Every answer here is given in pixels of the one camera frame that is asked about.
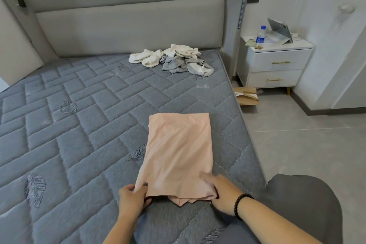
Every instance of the cardboard box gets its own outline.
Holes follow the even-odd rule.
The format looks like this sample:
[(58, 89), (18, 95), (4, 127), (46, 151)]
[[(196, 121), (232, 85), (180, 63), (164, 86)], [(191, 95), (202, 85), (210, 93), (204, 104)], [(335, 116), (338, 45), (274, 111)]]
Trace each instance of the cardboard box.
[(240, 105), (257, 105), (259, 103), (256, 88), (237, 87), (233, 90)]

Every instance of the gray pants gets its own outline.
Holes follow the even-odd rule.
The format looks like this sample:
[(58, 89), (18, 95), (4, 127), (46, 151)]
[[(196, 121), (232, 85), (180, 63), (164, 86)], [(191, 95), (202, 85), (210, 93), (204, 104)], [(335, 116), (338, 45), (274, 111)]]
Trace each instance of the gray pants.
[[(331, 188), (310, 176), (275, 175), (257, 200), (324, 244), (342, 244), (342, 210)], [(258, 244), (258, 238), (235, 219), (215, 244)]]

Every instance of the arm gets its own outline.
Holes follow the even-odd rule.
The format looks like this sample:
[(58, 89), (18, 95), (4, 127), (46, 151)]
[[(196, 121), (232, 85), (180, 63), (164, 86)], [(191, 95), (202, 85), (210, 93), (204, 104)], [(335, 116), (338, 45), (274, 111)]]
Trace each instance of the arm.
[[(242, 192), (222, 175), (215, 177), (201, 173), (201, 178), (217, 189), (219, 198), (213, 199), (212, 204), (218, 210), (234, 215), (236, 199)], [(240, 200), (238, 214), (262, 244), (321, 244), (293, 223), (251, 198), (245, 197)]]
[(147, 183), (135, 193), (134, 188), (130, 184), (119, 190), (118, 219), (103, 244), (130, 244), (141, 211), (151, 203), (151, 198), (145, 200)]

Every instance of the upholstered headboard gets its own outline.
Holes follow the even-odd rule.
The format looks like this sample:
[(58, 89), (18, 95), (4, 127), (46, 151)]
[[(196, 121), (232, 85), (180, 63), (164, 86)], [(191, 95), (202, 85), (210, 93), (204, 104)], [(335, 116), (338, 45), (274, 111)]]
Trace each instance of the upholstered headboard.
[(171, 43), (220, 48), (233, 75), (243, 0), (5, 0), (44, 61), (141, 52)]

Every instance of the blue label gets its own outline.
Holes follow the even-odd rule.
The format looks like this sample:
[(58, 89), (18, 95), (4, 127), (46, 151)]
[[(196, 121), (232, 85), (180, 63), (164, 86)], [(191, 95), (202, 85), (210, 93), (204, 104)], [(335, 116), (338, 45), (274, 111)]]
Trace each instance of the blue label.
[(257, 37), (256, 43), (258, 43), (258, 44), (264, 43), (264, 38)]

